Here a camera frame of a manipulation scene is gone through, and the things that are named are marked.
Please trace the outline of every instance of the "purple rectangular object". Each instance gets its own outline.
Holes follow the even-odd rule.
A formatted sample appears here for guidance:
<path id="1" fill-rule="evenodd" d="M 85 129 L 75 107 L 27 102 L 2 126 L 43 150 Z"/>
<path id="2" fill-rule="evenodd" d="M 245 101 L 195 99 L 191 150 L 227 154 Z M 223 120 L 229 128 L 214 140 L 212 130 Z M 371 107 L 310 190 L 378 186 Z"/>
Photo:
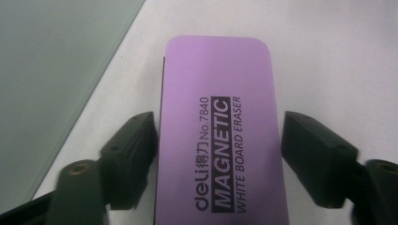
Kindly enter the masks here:
<path id="1" fill-rule="evenodd" d="M 155 224 L 288 223 L 267 46 L 175 37 L 164 65 Z"/>

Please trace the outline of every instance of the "white table surface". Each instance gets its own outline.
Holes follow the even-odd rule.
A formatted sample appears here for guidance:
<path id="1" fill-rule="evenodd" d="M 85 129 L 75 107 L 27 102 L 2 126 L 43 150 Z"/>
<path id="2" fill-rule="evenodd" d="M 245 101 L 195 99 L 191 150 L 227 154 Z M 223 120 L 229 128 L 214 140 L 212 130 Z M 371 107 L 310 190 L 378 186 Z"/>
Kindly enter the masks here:
<path id="1" fill-rule="evenodd" d="M 159 127 L 162 58 L 178 35 L 262 40 L 272 58 L 280 132 L 284 111 L 305 113 L 357 146 L 359 162 L 398 162 L 398 1 L 147 0 L 37 196 L 54 189 L 64 166 L 97 159 L 133 115 L 153 111 Z M 351 224 L 349 201 L 343 209 L 318 208 L 283 169 L 290 224 Z M 112 224 L 152 224 L 156 170 L 154 163 L 138 208 L 111 212 Z"/>

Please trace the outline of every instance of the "purple eraser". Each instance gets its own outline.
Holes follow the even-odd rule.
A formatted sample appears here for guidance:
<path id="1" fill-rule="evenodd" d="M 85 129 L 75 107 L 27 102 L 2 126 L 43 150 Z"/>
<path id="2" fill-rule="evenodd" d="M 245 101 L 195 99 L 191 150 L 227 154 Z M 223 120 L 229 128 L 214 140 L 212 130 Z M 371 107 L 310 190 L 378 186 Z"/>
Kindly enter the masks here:
<path id="1" fill-rule="evenodd" d="M 275 91 L 254 38 L 172 39 L 161 104 L 157 225 L 287 225 Z"/>

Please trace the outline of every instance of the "glass panel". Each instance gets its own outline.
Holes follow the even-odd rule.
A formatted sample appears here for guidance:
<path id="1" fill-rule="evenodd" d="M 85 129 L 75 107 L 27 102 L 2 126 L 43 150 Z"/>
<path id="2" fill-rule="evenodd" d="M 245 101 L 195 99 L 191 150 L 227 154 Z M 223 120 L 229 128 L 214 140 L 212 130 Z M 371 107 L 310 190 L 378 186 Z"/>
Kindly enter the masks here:
<path id="1" fill-rule="evenodd" d="M 143 3 L 0 1 L 0 214 L 33 197 Z"/>

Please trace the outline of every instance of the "gray surface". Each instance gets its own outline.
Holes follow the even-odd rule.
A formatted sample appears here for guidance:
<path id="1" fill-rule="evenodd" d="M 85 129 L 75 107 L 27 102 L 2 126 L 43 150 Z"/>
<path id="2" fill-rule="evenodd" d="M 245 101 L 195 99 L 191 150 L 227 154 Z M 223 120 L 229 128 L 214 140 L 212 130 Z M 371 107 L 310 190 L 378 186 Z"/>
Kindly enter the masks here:
<path id="1" fill-rule="evenodd" d="M 267 43 L 280 132 L 284 111 L 307 113 L 358 147 L 360 162 L 398 162 L 397 1 L 147 0 L 37 196 L 54 189 L 65 165 L 97 158 L 133 115 L 154 111 L 159 123 L 166 43 L 186 34 Z M 111 211 L 112 224 L 153 224 L 156 170 L 138 208 Z M 349 201 L 317 207 L 286 165 L 284 182 L 291 225 L 351 225 Z"/>
<path id="2" fill-rule="evenodd" d="M 0 2 L 0 214 L 33 197 L 143 3 Z"/>

